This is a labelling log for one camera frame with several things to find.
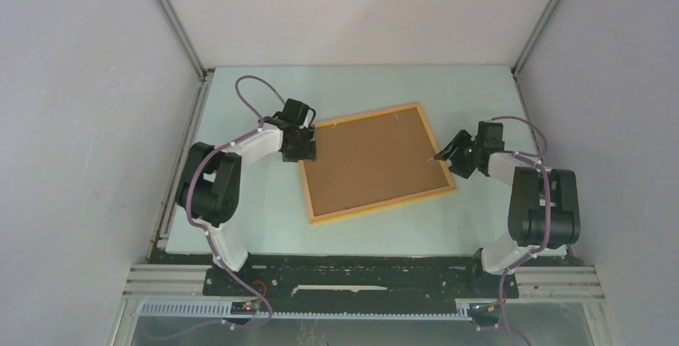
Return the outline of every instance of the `white wall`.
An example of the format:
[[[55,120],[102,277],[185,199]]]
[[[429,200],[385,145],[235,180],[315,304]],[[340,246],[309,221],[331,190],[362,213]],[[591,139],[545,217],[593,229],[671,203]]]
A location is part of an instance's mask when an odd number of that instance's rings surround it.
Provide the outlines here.
[[[103,344],[197,78],[153,0],[0,0],[0,339]]]
[[[506,64],[548,0],[171,0],[208,67]]]
[[[629,346],[677,344],[679,0],[564,0],[524,72]]]

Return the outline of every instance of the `brown panel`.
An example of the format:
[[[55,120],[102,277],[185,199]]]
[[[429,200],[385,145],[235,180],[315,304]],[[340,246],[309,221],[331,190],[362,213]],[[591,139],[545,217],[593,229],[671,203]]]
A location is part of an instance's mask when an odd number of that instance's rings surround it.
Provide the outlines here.
[[[312,222],[455,189],[419,103],[316,126],[317,160],[303,161]]]

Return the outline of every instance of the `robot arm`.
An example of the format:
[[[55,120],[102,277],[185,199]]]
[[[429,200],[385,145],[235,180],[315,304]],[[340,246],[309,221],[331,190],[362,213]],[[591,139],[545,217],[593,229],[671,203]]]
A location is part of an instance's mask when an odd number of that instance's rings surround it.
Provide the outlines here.
[[[504,150],[502,123],[479,122],[472,137],[460,131],[434,159],[450,161],[449,170],[462,178],[478,169],[512,188],[508,231],[481,250],[483,269],[501,274],[529,252],[540,247],[545,234],[545,195],[542,174]],[[548,248],[573,244],[580,236],[580,212],[575,174],[570,170],[545,169],[550,190],[551,228]]]
[[[216,247],[214,253],[231,270],[238,271],[247,258],[241,235],[231,221],[238,207],[241,170],[277,151],[284,162],[315,159],[315,129],[309,111],[315,113],[308,105],[288,99],[283,111],[264,118],[260,128],[232,142],[203,168],[192,196],[191,218],[205,227],[210,243]],[[175,197],[179,206],[186,207],[191,178],[214,149],[202,142],[191,146]]]

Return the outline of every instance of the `white tabletop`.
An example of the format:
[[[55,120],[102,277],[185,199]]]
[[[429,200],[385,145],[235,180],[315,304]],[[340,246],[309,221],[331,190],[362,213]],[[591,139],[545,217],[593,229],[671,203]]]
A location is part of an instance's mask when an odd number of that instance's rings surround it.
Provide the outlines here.
[[[197,141],[221,144],[256,127],[256,117],[238,99],[235,80],[258,75],[284,98],[318,111],[317,121],[403,103],[420,102],[444,147],[457,131],[476,134],[480,120],[524,116],[506,66],[311,66],[219,68],[200,121]],[[243,96],[263,115],[281,109],[261,83],[241,83]],[[528,128],[504,123],[508,150],[534,151]],[[457,191],[405,205],[310,225],[298,163],[272,154],[242,173],[233,216],[251,253],[308,255],[470,255],[507,230],[511,189],[478,171],[453,176]],[[203,233],[175,209],[166,251],[210,252]],[[564,255],[565,249],[546,255]]]

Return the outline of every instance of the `light blue table surface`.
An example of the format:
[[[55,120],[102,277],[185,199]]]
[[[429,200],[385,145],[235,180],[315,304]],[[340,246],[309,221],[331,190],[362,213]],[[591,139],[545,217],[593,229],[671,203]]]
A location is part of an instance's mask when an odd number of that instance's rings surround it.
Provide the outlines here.
[[[482,119],[524,116],[506,66],[302,66],[219,68],[215,72],[197,140],[221,144],[256,126],[238,99],[235,80],[258,75],[284,98],[318,111],[317,121],[403,103],[420,102],[444,147],[460,129],[476,134]],[[241,91],[263,115],[281,109],[261,83],[243,81]],[[504,123],[508,150],[534,151],[528,128]],[[272,154],[242,174],[238,210],[232,219],[252,253],[312,255],[469,255],[507,230],[510,187],[478,171],[453,176],[457,191],[380,211],[310,225],[298,163]],[[210,251],[203,233],[175,209],[166,251]],[[549,252],[563,255],[563,248]]]

